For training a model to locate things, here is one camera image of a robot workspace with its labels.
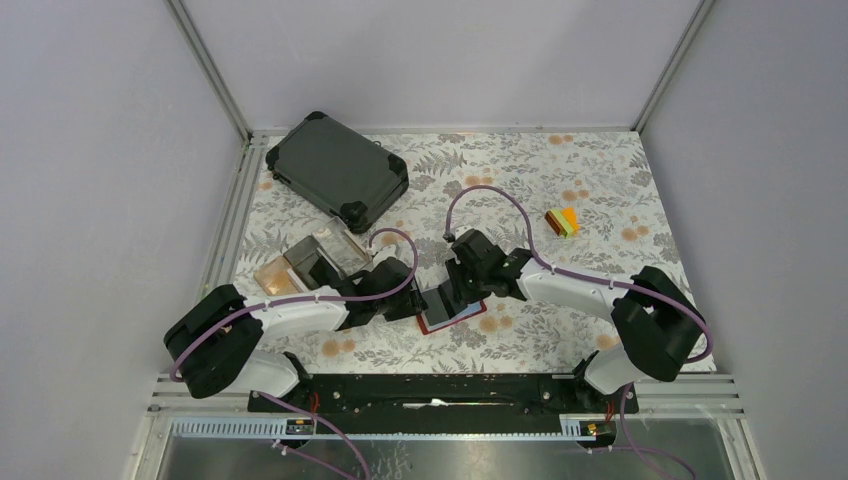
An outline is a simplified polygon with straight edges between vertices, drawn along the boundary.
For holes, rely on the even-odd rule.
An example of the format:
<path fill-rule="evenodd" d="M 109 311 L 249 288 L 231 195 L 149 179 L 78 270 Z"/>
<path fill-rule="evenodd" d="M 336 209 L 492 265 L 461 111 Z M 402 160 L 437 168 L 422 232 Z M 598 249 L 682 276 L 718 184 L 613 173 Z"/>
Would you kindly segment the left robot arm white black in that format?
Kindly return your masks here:
<path fill-rule="evenodd" d="M 288 411 L 309 401 L 310 385 L 292 356 L 258 350 L 263 341 L 315 331 L 343 331 L 381 315 L 394 321 L 421 313 L 426 302 L 411 268 L 387 257 L 344 277 L 320 259 L 309 274 L 318 287 L 277 297 L 246 297 L 232 284 L 218 286 L 164 335 L 174 361 L 173 379 L 196 399 L 226 389 L 259 390 Z"/>

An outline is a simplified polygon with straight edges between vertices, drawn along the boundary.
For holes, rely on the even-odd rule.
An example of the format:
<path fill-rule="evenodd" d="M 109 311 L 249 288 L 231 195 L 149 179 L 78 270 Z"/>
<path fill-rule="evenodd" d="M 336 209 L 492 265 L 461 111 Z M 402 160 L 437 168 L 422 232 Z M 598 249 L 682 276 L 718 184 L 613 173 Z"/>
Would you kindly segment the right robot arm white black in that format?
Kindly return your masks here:
<path fill-rule="evenodd" d="M 445 266 L 459 301 L 497 296 L 547 303 L 617 330 L 617 346 L 591 354 L 573 372 L 573 396 L 583 410 L 601 410 L 613 393 L 643 378 L 674 381 L 703 334 L 694 306 L 658 268 L 644 267 L 629 281 L 588 270 L 560 273 L 529 249 L 505 253 L 475 229 L 446 239 L 454 257 Z"/>

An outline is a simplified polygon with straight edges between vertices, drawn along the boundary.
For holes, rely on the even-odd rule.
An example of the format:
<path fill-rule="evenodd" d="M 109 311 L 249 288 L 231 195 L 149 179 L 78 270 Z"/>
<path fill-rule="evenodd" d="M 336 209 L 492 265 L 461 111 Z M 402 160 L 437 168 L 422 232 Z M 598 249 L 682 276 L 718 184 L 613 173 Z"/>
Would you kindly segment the red leather card holder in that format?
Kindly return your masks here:
<path fill-rule="evenodd" d="M 487 311 L 482 300 L 475 303 L 463 300 L 449 281 L 424 291 L 422 299 L 425 306 L 416 319 L 423 335 L 435 333 Z"/>

